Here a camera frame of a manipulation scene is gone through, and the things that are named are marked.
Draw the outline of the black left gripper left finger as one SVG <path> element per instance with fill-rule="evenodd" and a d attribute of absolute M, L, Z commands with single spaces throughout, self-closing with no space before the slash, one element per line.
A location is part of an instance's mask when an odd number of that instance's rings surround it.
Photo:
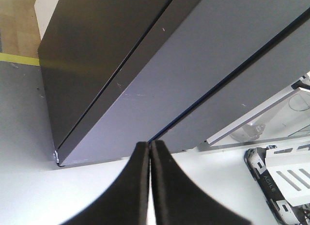
<path fill-rule="evenodd" d="M 65 225 L 145 225 L 149 198 L 150 157 L 138 142 L 119 176 L 98 199 Z"/>

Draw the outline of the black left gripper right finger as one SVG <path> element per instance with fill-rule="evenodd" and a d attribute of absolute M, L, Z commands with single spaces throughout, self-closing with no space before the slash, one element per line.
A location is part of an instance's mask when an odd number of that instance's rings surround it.
<path fill-rule="evenodd" d="M 249 225 L 218 203 L 179 167 L 162 140 L 150 144 L 152 193 L 159 225 Z"/>

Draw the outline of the white black robot base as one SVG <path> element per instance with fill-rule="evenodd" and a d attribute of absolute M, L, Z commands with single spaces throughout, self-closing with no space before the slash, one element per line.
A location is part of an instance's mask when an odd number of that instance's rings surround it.
<path fill-rule="evenodd" d="M 309 143 L 251 148 L 244 160 L 279 223 L 310 223 Z"/>

